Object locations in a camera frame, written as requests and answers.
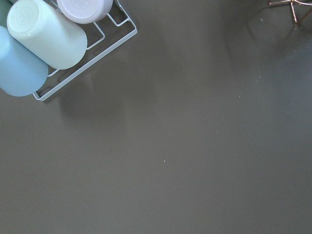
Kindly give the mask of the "mint white plastic cup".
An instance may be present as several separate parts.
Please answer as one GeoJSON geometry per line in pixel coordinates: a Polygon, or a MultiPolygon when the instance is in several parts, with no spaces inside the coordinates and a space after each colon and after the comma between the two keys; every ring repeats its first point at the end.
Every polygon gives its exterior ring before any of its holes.
{"type": "Polygon", "coordinates": [[[81,61],[87,50],[84,30],[42,0],[19,0],[9,10],[10,34],[56,70],[81,61]]]}

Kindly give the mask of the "lilac white plastic cup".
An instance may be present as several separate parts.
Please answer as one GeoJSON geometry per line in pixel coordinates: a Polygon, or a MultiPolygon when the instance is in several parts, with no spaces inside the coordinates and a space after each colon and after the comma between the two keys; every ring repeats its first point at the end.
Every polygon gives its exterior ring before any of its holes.
{"type": "Polygon", "coordinates": [[[57,0],[57,5],[71,21],[88,24],[105,18],[113,0],[57,0]]]}

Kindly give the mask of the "light blue plastic cup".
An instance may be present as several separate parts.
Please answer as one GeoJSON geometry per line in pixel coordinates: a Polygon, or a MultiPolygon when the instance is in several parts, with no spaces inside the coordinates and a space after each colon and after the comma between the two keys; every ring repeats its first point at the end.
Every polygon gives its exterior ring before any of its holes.
{"type": "Polygon", "coordinates": [[[1,26],[0,88],[15,97],[27,96],[39,90],[47,76],[48,65],[1,26]]]}

